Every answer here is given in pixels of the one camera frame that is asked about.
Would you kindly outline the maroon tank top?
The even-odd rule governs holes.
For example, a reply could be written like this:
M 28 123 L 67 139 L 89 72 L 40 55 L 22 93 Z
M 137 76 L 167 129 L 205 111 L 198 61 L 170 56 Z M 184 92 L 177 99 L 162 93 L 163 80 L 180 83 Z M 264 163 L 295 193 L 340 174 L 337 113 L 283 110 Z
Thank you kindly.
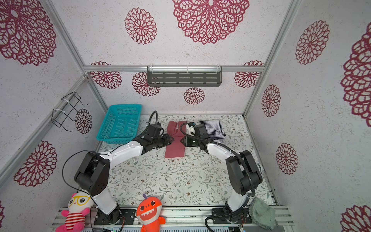
M 180 130 L 180 126 L 185 121 L 170 121 L 167 127 L 167 134 L 174 140 L 166 147 L 165 158 L 182 158 L 185 155 L 185 146 L 181 143 L 184 134 Z

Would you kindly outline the blue white striped tank top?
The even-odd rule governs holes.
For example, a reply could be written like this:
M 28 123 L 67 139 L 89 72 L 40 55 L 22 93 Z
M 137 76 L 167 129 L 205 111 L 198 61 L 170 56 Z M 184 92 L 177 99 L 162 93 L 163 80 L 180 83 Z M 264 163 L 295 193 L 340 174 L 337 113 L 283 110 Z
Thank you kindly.
M 210 138 L 213 138 L 216 140 L 226 138 L 226 134 L 223 131 L 223 128 L 222 128 L 222 125 L 219 119 L 201 120 L 200 124 L 206 127 L 206 130 Z

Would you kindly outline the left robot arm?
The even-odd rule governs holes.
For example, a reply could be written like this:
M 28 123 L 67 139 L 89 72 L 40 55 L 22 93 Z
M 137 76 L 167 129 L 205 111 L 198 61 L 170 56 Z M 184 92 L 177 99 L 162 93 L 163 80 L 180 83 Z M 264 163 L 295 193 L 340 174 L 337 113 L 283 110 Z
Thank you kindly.
M 92 197 L 105 222 L 120 221 L 120 206 L 108 189 L 110 171 L 125 161 L 171 145 L 174 138 L 163 132 L 160 123 L 150 124 L 132 141 L 107 153 L 88 152 L 78 168 L 74 181 Z

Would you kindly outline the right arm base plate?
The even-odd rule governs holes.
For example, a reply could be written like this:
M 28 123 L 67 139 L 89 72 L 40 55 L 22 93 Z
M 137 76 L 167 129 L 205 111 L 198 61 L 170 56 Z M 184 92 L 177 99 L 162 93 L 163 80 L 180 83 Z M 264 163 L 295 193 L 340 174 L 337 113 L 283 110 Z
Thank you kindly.
M 211 210 L 213 224 L 250 224 L 252 218 L 248 208 L 243 208 L 239 212 L 231 213 L 226 208 L 213 208 Z

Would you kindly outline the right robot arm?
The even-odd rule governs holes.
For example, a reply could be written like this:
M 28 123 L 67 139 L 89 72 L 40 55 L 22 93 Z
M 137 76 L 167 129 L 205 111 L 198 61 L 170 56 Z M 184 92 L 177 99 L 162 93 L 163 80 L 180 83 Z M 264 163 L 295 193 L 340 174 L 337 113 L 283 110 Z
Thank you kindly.
M 184 135 L 181 143 L 186 147 L 199 147 L 207 154 L 223 161 L 227 167 L 232 192 L 226 201 L 228 212 L 236 212 L 247 206 L 251 198 L 256 196 L 256 189 L 263 177 L 258 165 L 248 150 L 236 152 L 228 146 L 208 137 L 204 125 L 193 122 L 183 123 L 180 132 Z

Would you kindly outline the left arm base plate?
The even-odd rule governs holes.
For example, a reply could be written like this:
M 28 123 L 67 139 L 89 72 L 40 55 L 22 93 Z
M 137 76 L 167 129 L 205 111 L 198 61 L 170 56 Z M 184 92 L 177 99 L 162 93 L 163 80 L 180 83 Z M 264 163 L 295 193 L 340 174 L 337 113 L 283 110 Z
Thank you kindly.
M 102 211 L 98 210 L 97 215 L 95 216 L 94 225 L 132 225 L 136 218 L 135 209 L 126 209 L 121 208 L 120 210 L 116 209 L 111 214 L 106 215 Z

